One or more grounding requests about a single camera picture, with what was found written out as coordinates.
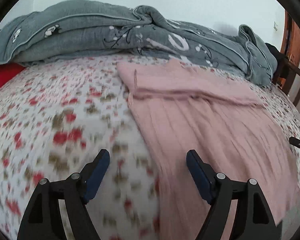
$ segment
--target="folded pink fabric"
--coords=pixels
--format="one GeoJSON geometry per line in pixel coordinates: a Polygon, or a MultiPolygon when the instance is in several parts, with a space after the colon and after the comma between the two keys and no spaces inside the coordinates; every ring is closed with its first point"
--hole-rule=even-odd
{"type": "MultiPolygon", "coordinates": [[[[194,240],[209,211],[186,166],[191,149],[232,180],[255,178],[276,223],[294,206],[300,194],[295,158],[248,85],[178,60],[151,67],[120,63],[118,71],[159,169],[160,239],[194,240]]],[[[235,204],[223,239],[230,236],[235,204]]]]}

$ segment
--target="red cloth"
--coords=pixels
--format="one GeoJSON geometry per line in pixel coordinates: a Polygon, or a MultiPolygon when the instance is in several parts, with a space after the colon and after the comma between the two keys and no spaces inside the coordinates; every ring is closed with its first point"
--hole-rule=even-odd
{"type": "Polygon", "coordinates": [[[0,87],[7,83],[10,79],[15,77],[25,68],[16,63],[9,63],[0,65],[0,87]]]}

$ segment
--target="silver screw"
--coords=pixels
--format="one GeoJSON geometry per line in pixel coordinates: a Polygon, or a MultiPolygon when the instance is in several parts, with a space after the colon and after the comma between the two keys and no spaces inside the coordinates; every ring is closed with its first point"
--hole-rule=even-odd
{"type": "Polygon", "coordinates": [[[79,173],[74,173],[71,175],[71,179],[78,179],[80,177],[79,173]]]}
{"type": "Polygon", "coordinates": [[[44,185],[47,183],[47,179],[46,178],[40,179],[39,183],[40,185],[44,185]]]}
{"type": "Polygon", "coordinates": [[[218,174],[217,174],[217,178],[218,178],[218,179],[225,179],[226,176],[225,176],[223,173],[218,173],[218,174]]]}
{"type": "Polygon", "coordinates": [[[257,185],[257,181],[255,179],[249,179],[249,182],[252,184],[252,185],[257,185]]]}

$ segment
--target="white floral fabric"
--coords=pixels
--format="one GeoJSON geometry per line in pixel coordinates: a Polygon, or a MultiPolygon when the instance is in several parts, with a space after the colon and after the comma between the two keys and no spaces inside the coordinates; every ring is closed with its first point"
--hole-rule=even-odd
{"type": "MultiPolygon", "coordinates": [[[[121,61],[149,67],[166,62],[130,55],[60,60],[27,68],[0,89],[0,229],[9,239],[17,239],[22,215],[41,178],[65,179],[103,148],[110,152],[110,166],[87,205],[100,238],[158,238],[156,167],[128,109],[127,90],[116,70],[121,61]]],[[[300,139],[300,114],[288,98],[275,86],[250,83],[250,88],[287,139],[300,139]]],[[[300,182],[300,150],[291,149],[300,182]]],[[[60,207],[67,238],[74,239],[64,202],[60,207]]]]}

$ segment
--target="gray blanket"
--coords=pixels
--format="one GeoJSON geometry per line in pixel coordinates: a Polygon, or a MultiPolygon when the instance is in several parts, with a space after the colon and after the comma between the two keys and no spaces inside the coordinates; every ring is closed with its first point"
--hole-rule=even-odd
{"type": "Polygon", "coordinates": [[[69,0],[21,16],[0,31],[0,64],[129,51],[223,69],[267,86],[277,61],[246,25],[238,36],[165,19],[155,8],[69,0]]]}

